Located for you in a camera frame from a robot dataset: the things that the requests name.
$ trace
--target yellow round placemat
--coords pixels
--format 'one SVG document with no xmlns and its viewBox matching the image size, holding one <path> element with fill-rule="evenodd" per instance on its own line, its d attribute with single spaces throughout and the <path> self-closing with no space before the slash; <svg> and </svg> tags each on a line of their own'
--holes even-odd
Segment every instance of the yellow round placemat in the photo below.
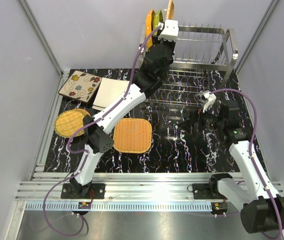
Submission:
<svg viewBox="0 0 284 240">
<path fill-rule="evenodd" d="M 83 127 L 83 118 L 90 114 L 84 109 L 72 109 L 61 113 L 57 116 L 54 123 L 55 132 L 64 138 L 70 138 L 76 130 Z M 84 130 L 80 131 L 75 137 L 84 134 Z"/>
<path fill-rule="evenodd" d="M 123 118 L 115 126 L 113 139 L 121 153 L 145 153 L 152 144 L 152 125 L 141 118 Z"/>
</svg>

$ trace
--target black bracket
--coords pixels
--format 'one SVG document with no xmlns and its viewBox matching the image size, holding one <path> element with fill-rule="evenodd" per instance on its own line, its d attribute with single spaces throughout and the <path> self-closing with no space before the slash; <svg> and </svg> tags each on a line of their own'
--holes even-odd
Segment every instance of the black bracket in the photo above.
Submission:
<svg viewBox="0 0 284 240">
<path fill-rule="evenodd" d="M 195 200 L 206 200 L 206 199 L 225 199 L 224 196 L 215 196 L 210 190 L 208 183 L 195 183 L 193 187 L 193 196 Z"/>
<path fill-rule="evenodd" d="M 210 185 L 208 183 L 195 183 L 193 187 L 193 196 L 195 200 L 207 200 L 207 199 L 216 199 L 224 200 L 223 202 L 212 202 L 212 215 L 222 215 L 228 210 L 228 203 L 226 198 L 223 195 L 216 196 L 210 190 Z"/>
<path fill-rule="evenodd" d="M 63 184 L 61 199 L 91 199 L 90 192 L 94 192 L 93 199 L 104 199 L 105 184 L 103 183 L 91 183 L 88 192 L 81 196 L 77 194 L 70 183 Z"/>
</svg>

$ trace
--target square coaster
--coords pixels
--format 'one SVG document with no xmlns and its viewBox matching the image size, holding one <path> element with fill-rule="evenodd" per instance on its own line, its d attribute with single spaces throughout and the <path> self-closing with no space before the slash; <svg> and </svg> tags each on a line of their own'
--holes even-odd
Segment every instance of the square coaster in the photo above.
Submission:
<svg viewBox="0 0 284 240">
<path fill-rule="evenodd" d="M 88 103 L 101 83 L 101 77 L 75 71 L 58 92 L 60 95 Z"/>
</svg>

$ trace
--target wire rack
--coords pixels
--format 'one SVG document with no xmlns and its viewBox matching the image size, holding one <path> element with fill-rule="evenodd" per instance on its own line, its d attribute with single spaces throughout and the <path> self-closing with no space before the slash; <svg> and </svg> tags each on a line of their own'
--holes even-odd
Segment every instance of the wire rack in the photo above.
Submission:
<svg viewBox="0 0 284 240">
<path fill-rule="evenodd" d="M 208 80 L 203 70 L 170 70 L 170 77 L 146 102 L 171 107 L 198 108 L 203 104 L 200 94 L 208 90 Z"/>
<path fill-rule="evenodd" d="M 140 43 L 145 39 L 142 28 Z M 139 58 L 143 63 L 145 51 Z M 238 58 L 238 48 L 233 29 L 222 26 L 180 25 L 175 45 L 174 62 L 170 77 L 147 102 L 201 107 L 199 93 L 208 90 L 207 71 L 224 71 L 220 88 L 224 88 Z"/>
</svg>

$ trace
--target metal frame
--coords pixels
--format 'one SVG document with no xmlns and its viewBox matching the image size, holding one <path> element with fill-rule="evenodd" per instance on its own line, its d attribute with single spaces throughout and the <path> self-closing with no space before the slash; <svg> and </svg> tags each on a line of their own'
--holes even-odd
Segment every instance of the metal frame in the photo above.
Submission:
<svg viewBox="0 0 284 240">
<path fill-rule="evenodd" d="M 62 76 L 62 73 L 63 73 L 63 70 L 62 68 L 60 67 L 59 63 L 57 62 L 50 46 L 48 45 L 45 37 L 44 37 L 44 34 L 42 33 L 32 11 L 31 11 L 31 8 L 29 7 L 28 3 L 26 0 L 18 0 L 18 3 L 20 4 L 23 12 L 25 13 L 25 16 L 27 18 L 27 20 L 29 21 L 31 27 L 33 28 L 36 36 L 38 37 L 40 43 L 42 44 L 48 58 L 50 59 L 51 63 L 53 64 L 56 72 L 58 73 L 59 76 Z"/>
<path fill-rule="evenodd" d="M 42 169 L 43 165 L 39 165 L 32 181 L 21 182 L 6 240 L 16 239 L 24 211 L 40 210 L 40 204 L 47 191 L 66 176 L 66 173 L 47 173 L 42 172 Z M 243 179 L 240 172 L 231 173 L 231 175 L 235 181 Z M 194 183 L 207 183 L 210 176 L 211 173 L 95 173 L 93 180 L 105 183 L 106 189 L 105 199 L 96 200 L 92 210 L 207 212 L 210 209 L 205 206 L 217 201 L 193 200 L 189 186 Z M 273 185 L 280 194 L 284 195 L 279 182 L 273 182 Z M 65 200 L 60 198 L 61 189 L 62 185 L 53 190 L 49 196 L 50 211 L 60 211 L 61 207 L 66 207 Z M 78 202 L 84 201 L 88 202 L 88 199 L 74 199 L 67 204 L 77 206 Z"/>
<path fill-rule="evenodd" d="M 244 63 L 246 62 L 249 54 L 251 53 L 252 49 L 254 48 L 258 38 L 260 37 L 261 33 L 263 32 L 266 24 L 268 23 L 269 19 L 271 18 L 272 14 L 274 13 L 279 2 L 280 2 L 280 0 L 272 0 L 270 5 L 268 6 L 260 24 L 258 25 L 250 43 L 248 44 L 248 46 L 247 46 L 247 48 L 246 48 L 246 50 L 243 54 L 243 57 L 241 58 L 241 60 L 238 63 L 238 66 L 235 69 L 236 73 L 239 73 L 241 71 Z"/>
<path fill-rule="evenodd" d="M 37 164 L 45 163 L 46 161 L 50 141 L 51 141 L 51 138 L 54 132 L 54 121 L 58 115 L 58 111 L 59 111 L 59 108 L 60 108 L 60 105 L 63 99 L 63 96 L 59 95 L 58 91 L 60 90 L 62 85 L 66 82 L 68 75 L 69 75 L 69 71 L 65 71 L 63 73 L 62 77 L 60 78 L 58 82 L 57 88 L 55 90 L 54 98 L 52 99 L 52 102 L 50 105 L 50 112 L 48 115 L 48 119 L 47 119 L 47 122 L 44 128 L 44 131 L 42 133 L 42 136 L 41 136 L 40 145 L 37 149 L 37 154 L 35 156 L 34 168 L 36 167 Z"/>
</svg>

